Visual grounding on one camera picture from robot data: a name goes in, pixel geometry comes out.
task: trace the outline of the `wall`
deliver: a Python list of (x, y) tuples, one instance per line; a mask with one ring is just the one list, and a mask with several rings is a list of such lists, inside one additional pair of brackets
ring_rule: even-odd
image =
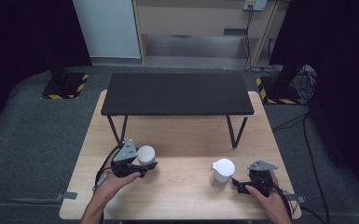
[(132, 0), (74, 0), (90, 57), (141, 58)]

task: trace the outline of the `carpeted floor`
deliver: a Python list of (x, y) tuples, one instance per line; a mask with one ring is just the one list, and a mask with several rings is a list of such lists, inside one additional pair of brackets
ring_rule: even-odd
[[(66, 191), (98, 96), (107, 88), (110, 76), (114, 72), (241, 73), (248, 91), (258, 91), (255, 79), (262, 75), (222, 69), (114, 66), (75, 67), (68, 71), (85, 72), (90, 75), (78, 99), (40, 99), (41, 92), (50, 78), (50, 73), (46, 72), (23, 80), (7, 100), (0, 115), (0, 199), (54, 199), (57, 193)], [(305, 105), (265, 105), (265, 109), (272, 129), (308, 112)], [(304, 206), (325, 219), (302, 121), (299, 120), (295, 126), (276, 131), (274, 135), (297, 195), (304, 196), (307, 199)], [(336, 168), (328, 159), (324, 144), (311, 118), (307, 119), (305, 124), (331, 223), (359, 223), (359, 182), (350, 170)], [(59, 204), (0, 202), (0, 223), (71, 223), (60, 219), (59, 210)], [(318, 222), (307, 212), (303, 212), (302, 217), (295, 221), (305, 224)], [(214, 223), (245, 221), (217, 220)]]

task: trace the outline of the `power outlet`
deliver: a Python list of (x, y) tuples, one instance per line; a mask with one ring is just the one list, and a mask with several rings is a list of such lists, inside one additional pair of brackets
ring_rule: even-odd
[(268, 0), (245, 0), (243, 4), (243, 10), (250, 11), (251, 7), (253, 11), (263, 11), (266, 7)]

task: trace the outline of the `gray floor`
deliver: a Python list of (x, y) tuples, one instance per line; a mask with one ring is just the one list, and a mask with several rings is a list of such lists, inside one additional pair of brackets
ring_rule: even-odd
[[(90, 75), (76, 100), (40, 99), (40, 93), (50, 78), (49, 72), (23, 80), (7, 100), (0, 115), (0, 198), (51, 199), (57, 192), (66, 191), (99, 93), (107, 88), (110, 75), (114, 72), (241, 73), (248, 90), (257, 91), (255, 78), (273, 75), (243, 72), (245, 54), (233, 39), (228, 39), (227, 42), (216, 40), (216, 46), (210, 49), (210, 42), (203, 45), (206, 42), (202, 38), (191, 39), (193, 43), (198, 43), (195, 44), (198, 50), (191, 51), (184, 47), (184, 38), (181, 36), (156, 38), (153, 43), (155, 48), (149, 49), (145, 64), (112, 61), (105, 66), (68, 68), (68, 71)], [(208, 48), (208, 53), (203, 52), (202, 48)], [(259, 64), (267, 65), (268, 59), (262, 58)], [(300, 81), (297, 78), (294, 85), (298, 87)], [(265, 109), (271, 128), (308, 111), (304, 105), (265, 105)], [(359, 182), (350, 170), (338, 169), (328, 159), (324, 143), (312, 120), (307, 119), (305, 124), (331, 223), (359, 223)], [(308, 201), (304, 206), (325, 219), (302, 124), (275, 132), (274, 136), (296, 194), (306, 197)], [(59, 210), (59, 205), (0, 203), (0, 223), (72, 223), (61, 220)], [(246, 222), (216, 220), (213, 223)], [(304, 212), (295, 223), (319, 222), (314, 216)]]

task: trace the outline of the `black metal leg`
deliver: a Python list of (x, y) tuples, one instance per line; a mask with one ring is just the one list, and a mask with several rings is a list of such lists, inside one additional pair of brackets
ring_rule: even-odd
[(124, 117), (124, 122), (123, 122), (123, 127), (122, 127), (122, 129), (121, 129), (121, 137), (120, 137), (120, 138), (118, 138), (118, 134), (117, 134), (117, 131), (116, 131), (116, 127), (115, 127), (115, 124), (113, 123), (112, 117), (111, 117), (111, 116), (107, 116), (107, 119), (109, 120), (110, 127), (112, 128), (113, 134), (115, 135), (115, 138), (116, 138), (116, 141), (117, 141), (117, 145), (118, 145), (119, 147), (122, 147), (122, 146), (123, 146), (123, 142), (124, 142), (124, 137), (125, 137), (125, 134), (126, 134), (128, 116), (125, 116), (125, 117)]
[(247, 117), (243, 118), (242, 125), (240, 127), (240, 131), (238, 132), (238, 135), (237, 135), (237, 139), (235, 139), (235, 137), (234, 137), (234, 131), (232, 130), (231, 119), (230, 119), (229, 115), (226, 115), (226, 119), (228, 121), (228, 131), (229, 131), (229, 136), (231, 138), (232, 147), (236, 148), (238, 146), (238, 144), (240, 143), (243, 128), (245, 127), (245, 124), (246, 124), (246, 121), (248, 120), (248, 118)]

